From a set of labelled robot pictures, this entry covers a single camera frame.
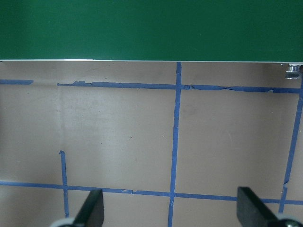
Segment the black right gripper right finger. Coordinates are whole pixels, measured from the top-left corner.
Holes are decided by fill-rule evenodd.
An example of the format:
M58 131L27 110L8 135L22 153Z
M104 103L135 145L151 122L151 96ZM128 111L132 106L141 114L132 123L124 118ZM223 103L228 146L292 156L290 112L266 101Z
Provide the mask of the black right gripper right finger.
M242 227L280 227L276 215L249 187L237 189L237 218Z

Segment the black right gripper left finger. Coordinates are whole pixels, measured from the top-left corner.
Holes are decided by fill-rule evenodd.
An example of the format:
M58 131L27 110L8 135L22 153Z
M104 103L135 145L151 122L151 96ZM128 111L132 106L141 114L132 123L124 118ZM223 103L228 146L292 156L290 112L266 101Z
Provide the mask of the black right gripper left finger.
M72 222L72 227L101 227L104 223L103 191L92 190Z

